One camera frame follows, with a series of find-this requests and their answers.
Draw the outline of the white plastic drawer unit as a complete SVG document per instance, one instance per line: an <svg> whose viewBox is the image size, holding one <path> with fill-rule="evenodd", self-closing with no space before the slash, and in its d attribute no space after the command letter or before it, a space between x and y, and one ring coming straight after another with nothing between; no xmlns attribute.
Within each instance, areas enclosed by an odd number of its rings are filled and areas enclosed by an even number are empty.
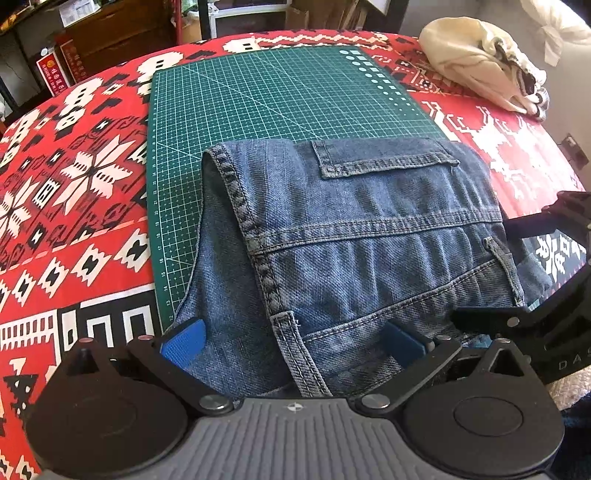
<svg viewBox="0 0 591 480"><path fill-rule="evenodd" d="M290 7L291 1L280 1L278 3L270 3L270 1L266 1L263 4L229 7L222 9L219 9L217 7L216 1L207 1L206 5L209 35L211 36L211 38L216 38L218 19L285 13L287 12L287 8Z"/></svg>

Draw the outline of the white curtain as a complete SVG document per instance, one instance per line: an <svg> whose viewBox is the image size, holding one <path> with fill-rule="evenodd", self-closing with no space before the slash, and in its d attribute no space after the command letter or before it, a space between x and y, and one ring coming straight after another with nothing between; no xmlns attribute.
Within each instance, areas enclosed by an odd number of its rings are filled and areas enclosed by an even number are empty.
<svg viewBox="0 0 591 480"><path fill-rule="evenodd" d="M538 25L544 41L544 61L556 67L565 44L590 45L590 26L559 0L521 0L523 10Z"/></svg>

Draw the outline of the red patterned tablecloth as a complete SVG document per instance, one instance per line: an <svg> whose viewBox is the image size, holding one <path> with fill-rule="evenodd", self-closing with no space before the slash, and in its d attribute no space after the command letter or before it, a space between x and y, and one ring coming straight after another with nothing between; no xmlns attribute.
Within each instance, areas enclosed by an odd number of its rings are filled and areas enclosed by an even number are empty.
<svg viewBox="0 0 591 480"><path fill-rule="evenodd" d="M544 128L433 72L418 41L298 30L184 44L109 68L11 124L1 140L1 475L38 466L23 418L81 337L120 345L162 330L147 237L148 102L153 74L261 49L356 46L446 135L491 163L506 212L521 216L581 182Z"/></svg>

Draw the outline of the cardboard boxes stack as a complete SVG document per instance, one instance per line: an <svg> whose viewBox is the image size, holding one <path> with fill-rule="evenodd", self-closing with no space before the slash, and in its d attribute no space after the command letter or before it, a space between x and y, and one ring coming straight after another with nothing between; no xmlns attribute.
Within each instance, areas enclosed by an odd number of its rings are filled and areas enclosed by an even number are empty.
<svg viewBox="0 0 591 480"><path fill-rule="evenodd" d="M360 0L297 0L287 7L287 29L361 30L369 3Z"/></svg>

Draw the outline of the wall power outlet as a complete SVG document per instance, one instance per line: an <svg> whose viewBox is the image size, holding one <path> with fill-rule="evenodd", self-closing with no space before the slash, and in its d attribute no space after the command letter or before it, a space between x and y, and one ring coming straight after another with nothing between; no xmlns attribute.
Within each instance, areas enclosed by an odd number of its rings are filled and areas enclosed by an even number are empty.
<svg viewBox="0 0 591 480"><path fill-rule="evenodd" d="M589 164L588 156L571 134L560 142L559 148L574 169L582 170Z"/></svg>

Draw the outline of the blue denim shorts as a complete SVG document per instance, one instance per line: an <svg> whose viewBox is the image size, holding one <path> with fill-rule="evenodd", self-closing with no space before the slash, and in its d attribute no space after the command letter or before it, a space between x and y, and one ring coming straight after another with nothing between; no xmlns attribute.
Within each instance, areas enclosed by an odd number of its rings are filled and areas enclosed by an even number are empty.
<svg viewBox="0 0 591 480"><path fill-rule="evenodd" d="M201 160L197 259L174 324L186 371L231 399L353 397L400 365L384 327L461 341L458 307L530 307L552 286L510 241L486 163L448 140L245 140Z"/></svg>

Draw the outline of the dark wooden drawer cabinet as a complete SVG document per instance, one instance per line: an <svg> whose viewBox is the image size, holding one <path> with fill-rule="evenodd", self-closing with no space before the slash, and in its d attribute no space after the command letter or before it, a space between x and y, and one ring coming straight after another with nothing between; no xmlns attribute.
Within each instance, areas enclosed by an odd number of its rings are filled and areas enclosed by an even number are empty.
<svg viewBox="0 0 591 480"><path fill-rule="evenodd" d="M164 0L104 2L55 40L74 82L175 44L172 6Z"/></svg>

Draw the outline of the red sign board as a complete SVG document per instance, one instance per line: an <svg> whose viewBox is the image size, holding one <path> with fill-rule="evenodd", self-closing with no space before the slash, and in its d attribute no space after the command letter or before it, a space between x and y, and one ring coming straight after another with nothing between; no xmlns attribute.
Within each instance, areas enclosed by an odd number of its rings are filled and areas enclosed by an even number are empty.
<svg viewBox="0 0 591 480"><path fill-rule="evenodd" d="M40 59L36 61L37 69L53 97L58 96L70 87L58 56L53 48L41 50Z"/></svg>

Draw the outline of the green cutting mat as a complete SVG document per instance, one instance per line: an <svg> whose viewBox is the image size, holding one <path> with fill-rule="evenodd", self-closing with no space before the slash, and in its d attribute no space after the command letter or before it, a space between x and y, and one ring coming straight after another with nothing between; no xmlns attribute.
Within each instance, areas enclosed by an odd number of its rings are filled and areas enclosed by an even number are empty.
<svg viewBox="0 0 591 480"><path fill-rule="evenodd" d="M444 136L411 94L356 46L259 50L155 72L146 192L162 327L174 321L197 255L205 149L242 139Z"/></svg>

